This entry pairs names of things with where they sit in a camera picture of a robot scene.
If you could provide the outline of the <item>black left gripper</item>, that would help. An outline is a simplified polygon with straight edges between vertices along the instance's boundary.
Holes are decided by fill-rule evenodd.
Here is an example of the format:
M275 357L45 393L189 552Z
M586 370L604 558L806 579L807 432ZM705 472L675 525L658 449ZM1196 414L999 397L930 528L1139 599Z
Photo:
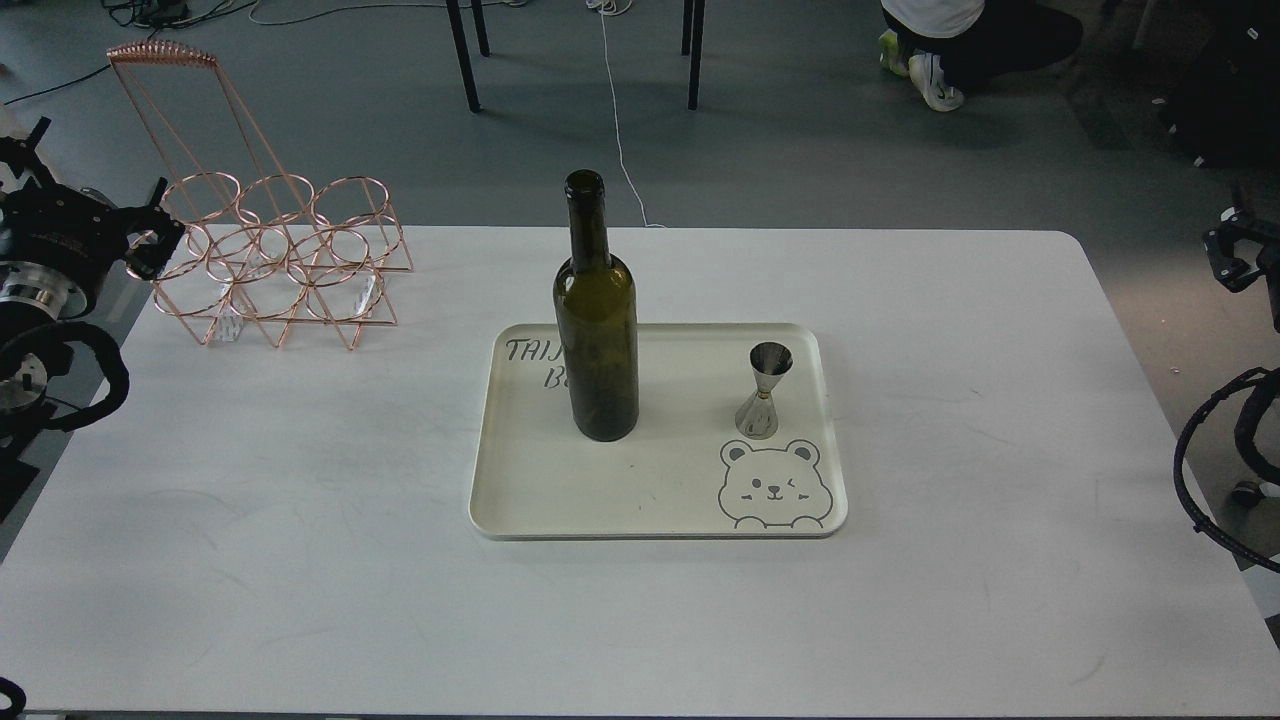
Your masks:
M42 117L27 137L3 138L3 164L20 181L3 196L3 260L46 266L76 283L104 281L115 263L137 279L156 279L186 234L186 224L161 205L166 179L136 208L63 184L37 152L50 126Z

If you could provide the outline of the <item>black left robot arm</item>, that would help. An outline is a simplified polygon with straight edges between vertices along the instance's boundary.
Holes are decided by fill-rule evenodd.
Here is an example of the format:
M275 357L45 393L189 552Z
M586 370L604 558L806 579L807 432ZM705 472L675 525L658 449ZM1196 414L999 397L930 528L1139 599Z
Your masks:
M186 225L161 205L165 179L134 208L60 183L38 156L49 127L50 119L41 118L27 136L8 136L1 146L4 165L20 181L3 195L4 514L38 474L22 456L41 433L77 430L125 402L131 379L120 346L86 320L113 265L123 263L134 278L155 281L186 236ZM76 345L93 355L109 389L96 404L59 414L49 383L70 372Z

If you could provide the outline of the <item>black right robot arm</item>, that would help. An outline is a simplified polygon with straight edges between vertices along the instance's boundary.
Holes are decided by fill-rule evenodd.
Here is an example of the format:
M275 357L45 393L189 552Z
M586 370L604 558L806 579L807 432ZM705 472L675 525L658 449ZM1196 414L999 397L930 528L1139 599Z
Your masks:
M1260 219L1253 211L1228 208L1220 223L1202 236L1213 278L1233 293L1239 293L1263 278L1267 286L1271 325L1279 332L1279 224ZM1247 241L1258 246L1253 260L1236 256L1236 245Z

